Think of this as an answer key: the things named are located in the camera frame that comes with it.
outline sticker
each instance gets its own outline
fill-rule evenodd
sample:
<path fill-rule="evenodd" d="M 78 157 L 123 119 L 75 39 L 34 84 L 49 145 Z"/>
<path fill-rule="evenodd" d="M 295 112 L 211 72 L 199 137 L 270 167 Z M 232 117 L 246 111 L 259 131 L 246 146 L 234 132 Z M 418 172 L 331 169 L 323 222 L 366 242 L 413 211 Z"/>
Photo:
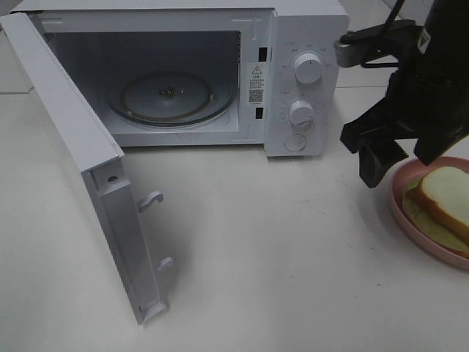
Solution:
<path fill-rule="evenodd" d="M 264 106 L 268 77 L 268 62 L 254 62 L 246 64 L 246 91 L 248 93 L 246 101 L 248 105 Z"/>
<path fill-rule="evenodd" d="M 425 54 L 425 51 L 428 48 L 428 45 L 430 44 L 431 39 L 432 37 L 430 36 L 430 34 L 426 31 L 424 27 L 424 30 L 420 34 L 420 37 L 417 42 L 418 49 L 420 50 L 421 53 Z"/>

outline white microwave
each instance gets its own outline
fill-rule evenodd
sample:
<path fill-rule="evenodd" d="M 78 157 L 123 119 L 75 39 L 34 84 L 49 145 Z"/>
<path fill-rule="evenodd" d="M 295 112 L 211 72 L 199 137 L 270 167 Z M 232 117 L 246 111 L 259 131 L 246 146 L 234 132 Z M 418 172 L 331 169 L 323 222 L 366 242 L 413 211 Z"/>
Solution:
<path fill-rule="evenodd" d="M 317 155 L 349 19 L 337 0 L 25 0 L 0 18 L 84 180 L 138 323 L 166 309 L 120 147 Z"/>

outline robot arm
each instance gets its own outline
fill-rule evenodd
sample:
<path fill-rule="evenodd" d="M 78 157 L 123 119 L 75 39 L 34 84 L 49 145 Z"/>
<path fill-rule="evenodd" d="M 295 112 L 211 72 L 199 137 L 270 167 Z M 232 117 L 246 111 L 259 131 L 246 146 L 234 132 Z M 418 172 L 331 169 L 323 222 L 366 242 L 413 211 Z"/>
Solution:
<path fill-rule="evenodd" d="M 428 165 L 469 134 L 467 15 L 467 0 L 435 0 L 424 27 L 394 21 L 384 33 L 387 23 L 348 32 L 335 43 L 342 67 L 398 67 L 385 97 L 342 130 L 341 141 L 359 154 L 368 187 L 408 157 L 396 139 L 417 139 L 414 153 Z M 368 63 L 388 55 L 397 63 Z"/>

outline open microwave door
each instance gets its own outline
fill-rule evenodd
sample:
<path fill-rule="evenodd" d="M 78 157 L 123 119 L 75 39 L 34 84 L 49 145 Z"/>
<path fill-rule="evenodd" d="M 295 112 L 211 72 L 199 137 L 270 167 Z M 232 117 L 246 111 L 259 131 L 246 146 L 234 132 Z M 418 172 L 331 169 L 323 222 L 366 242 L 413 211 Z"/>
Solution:
<path fill-rule="evenodd" d="M 139 212 L 158 192 L 136 202 L 121 162 L 121 148 L 78 91 L 43 36 L 24 13 L 0 18 L 18 63 L 30 80 L 31 95 L 48 113 L 81 174 L 139 324 L 166 309 L 156 276 L 171 264 L 149 255 Z"/>

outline pink plate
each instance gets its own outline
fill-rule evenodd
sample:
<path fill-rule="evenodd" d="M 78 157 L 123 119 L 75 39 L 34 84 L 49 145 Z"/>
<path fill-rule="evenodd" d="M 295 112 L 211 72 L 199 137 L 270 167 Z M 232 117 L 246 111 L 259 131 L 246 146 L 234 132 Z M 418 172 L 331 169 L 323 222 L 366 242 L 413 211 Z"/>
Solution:
<path fill-rule="evenodd" d="M 461 257 L 428 238 L 423 232 L 417 229 L 409 219 L 407 219 L 402 209 L 402 192 L 404 187 L 412 181 L 423 177 L 430 171 L 442 166 L 459 167 L 461 170 L 469 173 L 469 160 L 462 158 L 442 156 L 429 166 L 423 165 L 418 159 L 409 161 L 402 165 L 394 173 L 391 179 L 391 212 L 396 219 L 397 224 L 401 227 L 408 238 L 417 243 L 421 248 L 451 265 L 469 270 L 468 258 Z"/>

